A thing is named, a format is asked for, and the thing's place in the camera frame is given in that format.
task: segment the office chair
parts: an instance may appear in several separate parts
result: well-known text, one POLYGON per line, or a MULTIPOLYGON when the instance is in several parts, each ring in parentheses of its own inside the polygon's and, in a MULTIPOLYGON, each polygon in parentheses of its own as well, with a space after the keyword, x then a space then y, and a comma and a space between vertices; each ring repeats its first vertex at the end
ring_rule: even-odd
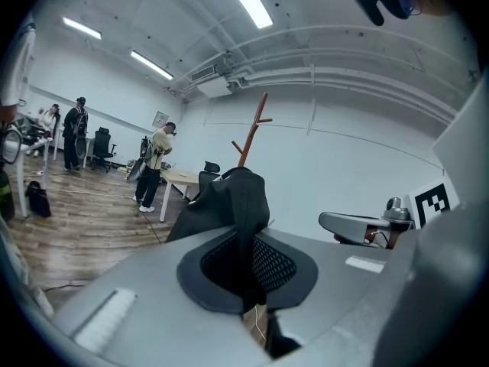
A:
POLYGON ((199 192, 202 192, 204 187, 219 177, 219 174, 217 174, 219 171, 221 171, 221 168, 218 164, 206 161, 204 171, 199 173, 199 192))
POLYGON ((97 164, 104 167, 106 173, 110 170, 110 164, 107 164, 105 159, 114 157, 114 148, 117 147, 117 145, 113 144, 112 150, 108 152, 109 142, 110 134, 108 133, 108 129, 100 127, 99 130, 95 132, 95 142, 93 143, 92 160, 90 162, 92 170, 95 170, 97 164))
POLYGON ((219 171, 221 171, 221 168, 217 163, 206 161, 206 166, 204 167, 204 171, 208 171, 209 173, 218 173, 219 171))
POLYGON ((208 171, 201 171, 199 173, 199 192, 202 192, 204 188, 219 177, 217 173, 209 173, 208 171))

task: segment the wooden floor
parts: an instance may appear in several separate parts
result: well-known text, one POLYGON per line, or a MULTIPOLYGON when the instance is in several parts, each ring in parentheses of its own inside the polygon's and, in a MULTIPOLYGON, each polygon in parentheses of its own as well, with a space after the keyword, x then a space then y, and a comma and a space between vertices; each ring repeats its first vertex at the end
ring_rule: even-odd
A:
MULTIPOLYGON (((24 172, 39 171, 41 158, 26 157, 24 172)), ((63 153, 48 161, 47 197, 52 216, 43 219, 30 214, 24 219, 18 199, 15 168, 7 166, 15 201, 15 218, 8 223, 12 237, 30 265, 41 288, 83 286, 137 250, 164 242, 182 208, 187 204, 172 189, 166 222, 160 223, 164 186, 153 202, 156 210, 143 216, 132 197, 135 183, 116 169, 63 172, 63 153)), ((40 177, 27 175, 25 186, 40 177)), ((79 287, 47 292, 54 309, 59 308, 79 287)))

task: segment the wooden coat rack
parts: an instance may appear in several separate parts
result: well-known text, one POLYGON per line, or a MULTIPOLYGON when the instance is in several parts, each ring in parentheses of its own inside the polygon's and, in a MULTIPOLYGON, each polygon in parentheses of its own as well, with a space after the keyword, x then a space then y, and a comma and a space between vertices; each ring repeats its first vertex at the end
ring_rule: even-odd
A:
POLYGON ((265 93, 263 94, 263 97, 261 98, 260 104, 258 105, 258 109, 256 114, 254 115, 254 121, 253 124, 251 125, 250 132, 248 133, 248 137, 246 138, 246 143, 244 143, 244 148, 241 150, 239 145, 236 143, 236 141, 232 141, 232 144, 236 147, 238 152, 241 154, 241 157, 239 158, 239 163, 238 167, 243 167, 246 162, 246 158, 248 156, 248 152, 250 151, 251 143, 253 141, 254 134, 258 130, 259 124, 263 122, 272 122, 273 119, 260 119, 261 118, 261 112, 263 112, 263 108, 265 107, 265 102, 267 101, 268 94, 265 93))

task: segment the black pants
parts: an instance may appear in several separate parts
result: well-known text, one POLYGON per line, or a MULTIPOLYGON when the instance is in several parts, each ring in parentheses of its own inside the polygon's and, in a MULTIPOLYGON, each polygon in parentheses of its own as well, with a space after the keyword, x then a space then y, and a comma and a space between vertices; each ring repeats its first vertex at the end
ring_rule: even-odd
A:
POLYGON ((160 183, 160 170, 153 170, 146 166, 139 177, 136 188, 136 199, 140 202, 144 196, 143 206, 149 208, 153 203, 154 195, 160 183))
POLYGON ((76 156, 75 140, 75 135, 71 139, 64 138, 64 167, 68 170, 71 168, 71 164, 73 167, 79 166, 78 157, 76 156))

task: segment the white sneaker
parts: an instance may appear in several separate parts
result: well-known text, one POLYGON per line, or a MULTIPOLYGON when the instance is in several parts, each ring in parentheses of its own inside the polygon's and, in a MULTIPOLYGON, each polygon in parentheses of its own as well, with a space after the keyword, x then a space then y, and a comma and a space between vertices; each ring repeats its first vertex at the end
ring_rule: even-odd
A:
POLYGON ((139 212, 154 212, 154 206, 150 206, 147 208, 146 206, 140 206, 139 207, 139 212))

